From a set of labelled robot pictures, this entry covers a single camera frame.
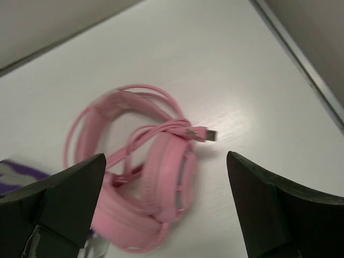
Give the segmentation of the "pink headphones with cable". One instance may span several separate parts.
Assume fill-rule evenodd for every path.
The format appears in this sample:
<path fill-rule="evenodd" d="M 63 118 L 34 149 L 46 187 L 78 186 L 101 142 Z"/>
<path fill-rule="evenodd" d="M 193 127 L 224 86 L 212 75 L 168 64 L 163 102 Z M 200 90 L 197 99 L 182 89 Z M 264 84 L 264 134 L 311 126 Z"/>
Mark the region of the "pink headphones with cable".
<path fill-rule="evenodd" d="M 77 116 L 66 138 L 64 166 L 77 127 L 75 163 L 93 155 L 105 128 L 129 111 L 151 116 L 157 124 L 138 127 L 106 159 L 107 168 L 123 162 L 124 170 L 120 175 L 105 172 L 91 228 L 123 251 L 146 253 L 162 244 L 194 199 L 194 142 L 216 141 L 217 132 L 193 126 L 166 91 L 126 85 L 100 96 Z"/>

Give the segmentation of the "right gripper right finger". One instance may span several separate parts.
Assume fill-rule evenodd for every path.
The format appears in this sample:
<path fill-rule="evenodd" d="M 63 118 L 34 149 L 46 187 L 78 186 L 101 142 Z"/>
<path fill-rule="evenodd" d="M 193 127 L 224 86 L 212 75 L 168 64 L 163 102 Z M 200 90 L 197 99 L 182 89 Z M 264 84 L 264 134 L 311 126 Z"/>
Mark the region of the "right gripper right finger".
<path fill-rule="evenodd" d="M 227 171 L 248 257 L 343 257 L 343 197 L 236 152 L 227 154 Z"/>

